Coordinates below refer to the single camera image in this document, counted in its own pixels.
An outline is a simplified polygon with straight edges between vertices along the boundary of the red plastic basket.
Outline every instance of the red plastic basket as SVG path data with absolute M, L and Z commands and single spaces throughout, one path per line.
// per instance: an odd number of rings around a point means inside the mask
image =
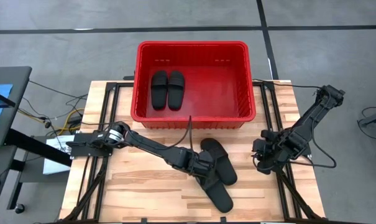
M 182 107 L 156 111 L 150 81 L 158 70 L 185 77 Z M 146 128 L 239 128 L 255 116 L 249 49 L 240 41 L 145 41 L 138 46 L 131 116 Z

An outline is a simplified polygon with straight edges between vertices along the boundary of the gray floor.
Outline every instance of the gray floor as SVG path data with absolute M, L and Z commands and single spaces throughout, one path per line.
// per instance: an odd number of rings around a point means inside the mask
M 376 24 L 375 0 L 266 0 L 264 8 L 270 26 Z M 0 0 L 2 30 L 202 25 L 259 26 L 260 19 L 255 1 L 248 0 Z M 344 104 L 315 131 L 318 143 L 336 158 L 337 168 L 316 169 L 316 177 L 330 219 L 376 223 L 376 140 L 356 125 L 362 108 L 376 106 L 376 30 L 271 31 L 270 38 L 280 79 L 332 84 L 346 91 Z M 132 75 L 136 48 L 144 40 L 243 40 L 249 46 L 253 77 L 270 78 L 261 31 L 0 35 L 0 66 L 29 65 L 32 80 L 82 95 L 91 80 Z M 301 112 L 313 103 L 312 92 L 295 89 Z M 25 97 L 49 116 L 69 110 L 67 97 L 39 86 L 29 84 Z M 21 107 L 29 110 L 25 102 Z M 60 118 L 55 123 L 63 122 Z M 21 115 L 13 127 L 26 134 L 49 131 Z M 312 149 L 315 162 L 329 162 Z M 15 173 L 9 175 L 1 196 L 0 223 L 53 221 L 66 182 L 26 184 L 19 202 L 27 210 L 16 215 L 5 210 L 15 178 Z

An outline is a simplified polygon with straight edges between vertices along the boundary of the wooden table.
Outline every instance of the wooden table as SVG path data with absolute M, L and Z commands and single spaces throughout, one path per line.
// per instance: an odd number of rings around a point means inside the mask
M 106 82 L 91 82 L 83 122 L 99 122 Z M 300 117 L 293 89 L 290 86 L 275 88 L 283 127 L 290 127 Z M 115 149 L 109 159 L 100 221 L 140 222 L 141 218 L 148 218 L 148 222 L 219 222 L 223 216 L 229 222 L 283 221 L 275 174 L 264 175 L 257 172 L 252 164 L 252 142 L 260 138 L 261 130 L 267 128 L 260 88 L 254 86 L 253 89 L 257 108 L 257 116 L 253 121 L 234 130 L 193 130 L 195 151 L 200 151 L 199 144 L 202 139 L 215 138 L 228 152 L 236 170 L 238 181 L 226 187 L 234 202 L 234 208 L 229 213 L 221 213 L 215 208 L 195 178 L 172 169 L 159 157 L 137 148 L 126 147 Z M 139 134 L 165 145 L 171 145 L 182 137 L 185 130 L 154 131 L 133 121 L 130 116 L 132 88 L 123 87 L 120 91 L 116 121 L 124 121 Z M 270 94 L 267 94 L 273 127 L 276 128 Z M 110 111 L 111 102 L 112 96 L 109 97 L 107 111 Z M 84 133 L 92 133 L 97 128 L 92 125 L 81 126 Z M 188 138 L 180 146 L 189 147 Z M 85 157 L 73 161 L 60 218 L 67 216 L 76 205 L 85 161 Z M 85 182 L 88 181 L 89 167 L 90 165 L 86 171 Z M 318 215 L 324 216 L 313 168 L 295 164 L 292 164 L 292 168 L 299 193 Z M 286 193 L 290 216 L 294 217 L 291 196 L 287 189 Z M 89 218 L 93 217 L 95 201 L 96 192 L 91 198 Z

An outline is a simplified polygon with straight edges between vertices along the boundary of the table leg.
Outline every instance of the table leg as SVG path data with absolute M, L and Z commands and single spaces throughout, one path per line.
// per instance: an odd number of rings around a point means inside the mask
M 54 162 L 58 162 L 69 167 L 71 166 L 69 154 L 59 151 L 58 149 L 44 144 L 34 138 L 28 137 L 12 128 L 8 131 L 5 142 L 8 145 L 17 146 Z

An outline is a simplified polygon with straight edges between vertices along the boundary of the black slide sandal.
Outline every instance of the black slide sandal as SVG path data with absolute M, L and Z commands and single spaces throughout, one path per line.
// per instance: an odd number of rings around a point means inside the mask
M 185 78 L 182 73 L 172 71 L 168 79 L 168 107 L 171 110 L 181 109 L 184 90 Z
M 150 83 L 150 94 L 152 97 L 152 106 L 155 110 L 165 108 L 167 100 L 167 72 L 157 71 L 152 77 Z
M 215 207 L 222 213 L 227 213 L 233 208 L 233 201 L 231 196 L 225 189 L 224 184 L 218 180 L 207 190 L 203 188 L 206 195 L 210 198 Z
M 200 148 L 208 151 L 213 159 L 216 159 L 216 172 L 219 179 L 225 185 L 232 185 L 237 181 L 237 175 L 231 161 L 227 156 L 227 152 L 217 140 L 212 138 L 203 139 L 200 142 Z

